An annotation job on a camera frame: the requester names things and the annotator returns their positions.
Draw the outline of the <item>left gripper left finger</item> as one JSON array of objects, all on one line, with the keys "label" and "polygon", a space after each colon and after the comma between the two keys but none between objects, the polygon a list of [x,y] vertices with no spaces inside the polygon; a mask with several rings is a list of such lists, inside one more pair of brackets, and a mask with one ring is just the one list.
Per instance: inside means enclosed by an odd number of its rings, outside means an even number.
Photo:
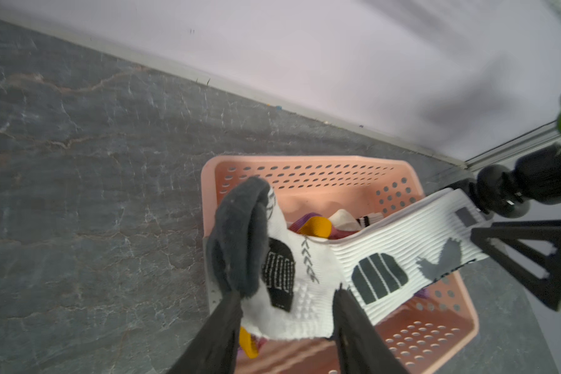
[{"label": "left gripper left finger", "polygon": [[242,319],[240,300],[237,291],[223,297],[168,374],[235,372]]}]

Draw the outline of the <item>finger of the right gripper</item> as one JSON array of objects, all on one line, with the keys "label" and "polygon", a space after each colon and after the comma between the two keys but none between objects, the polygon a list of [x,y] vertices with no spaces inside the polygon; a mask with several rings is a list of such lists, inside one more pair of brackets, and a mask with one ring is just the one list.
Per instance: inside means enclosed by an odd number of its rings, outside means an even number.
[{"label": "finger of the right gripper", "polygon": [[[561,310],[561,220],[497,222],[474,228],[472,242],[553,311]],[[539,278],[497,249],[501,242],[547,272]]]}]

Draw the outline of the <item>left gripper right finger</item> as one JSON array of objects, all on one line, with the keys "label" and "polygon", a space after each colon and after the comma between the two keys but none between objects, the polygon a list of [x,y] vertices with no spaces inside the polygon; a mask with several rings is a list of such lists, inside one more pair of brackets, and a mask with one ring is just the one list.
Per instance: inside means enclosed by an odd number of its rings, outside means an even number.
[{"label": "left gripper right finger", "polygon": [[341,373],[398,374],[408,372],[384,344],[351,291],[333,297],[333,340]]}]

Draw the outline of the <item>white sport sock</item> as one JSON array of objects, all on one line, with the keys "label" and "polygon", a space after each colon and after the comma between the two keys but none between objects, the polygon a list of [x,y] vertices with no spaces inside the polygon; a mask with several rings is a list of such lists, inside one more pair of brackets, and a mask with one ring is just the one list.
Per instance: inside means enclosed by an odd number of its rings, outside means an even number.
[{"label": "white sport sock", "polygon": [[[261,290],[268,221],[279,214],[273,188],[257,177],[230,191],[216,211],[207,242],[213,273],[223,293],[240,294],[242,323],[243,302]],[[461,190],[444,189],[346,238],[313,241],[338,260],[344,280],[335,291],[351,291],[376,324],[417,291],[483,260],[471,233],[490,224]]]}]

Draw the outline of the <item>white sock two black stripes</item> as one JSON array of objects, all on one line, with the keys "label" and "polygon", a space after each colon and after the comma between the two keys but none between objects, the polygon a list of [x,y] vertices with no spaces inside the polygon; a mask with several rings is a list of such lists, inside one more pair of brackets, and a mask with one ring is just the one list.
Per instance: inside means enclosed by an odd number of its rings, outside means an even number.
[{"label": "white sock two black stripes", "polygon": [[340,209],[329,217],[329,221],[338,230],[358,232],[372,224],[382,221],[383,218],[384,216],[381,213],[368,213],[367,215],[356,218],[347,210]]}]

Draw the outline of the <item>magenta striped sock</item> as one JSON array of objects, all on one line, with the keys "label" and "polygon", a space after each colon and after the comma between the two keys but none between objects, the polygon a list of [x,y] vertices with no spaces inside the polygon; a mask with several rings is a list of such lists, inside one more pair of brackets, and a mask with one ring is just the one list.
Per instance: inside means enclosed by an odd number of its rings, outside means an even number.
[{"label": "magenta striped sock", "polygon": [[328,218],[308,213],[291,225],[282,214],[268,221],[269,251],[261,267],[261,290],[243,302],[239,345],[256,358],[269,340],[328,338],[333,330],[332,302],[344,276],[329,247],[315,238],[340,239],[360,230],[358,221],[345,231]]}]

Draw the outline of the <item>pink perforated plastic basket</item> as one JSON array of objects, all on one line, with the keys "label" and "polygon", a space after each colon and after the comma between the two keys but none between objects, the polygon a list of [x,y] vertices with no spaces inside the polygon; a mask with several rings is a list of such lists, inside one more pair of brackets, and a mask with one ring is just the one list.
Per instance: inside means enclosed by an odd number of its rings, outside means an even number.
[{"label": "pink perforated plastic basket", "polygon": [[238,372],[338,372],[330,335],[341,288],[411,373],[436,372],[477,335],[459,269],[482,259],[470,236],[487,222],[463,192],[426,196],[404,161],[219,156],[201,174],[206,238],[221,204],[252,177],[268,189],[258,224],[281,245],[242,304],[242,325],[263,347]]}]

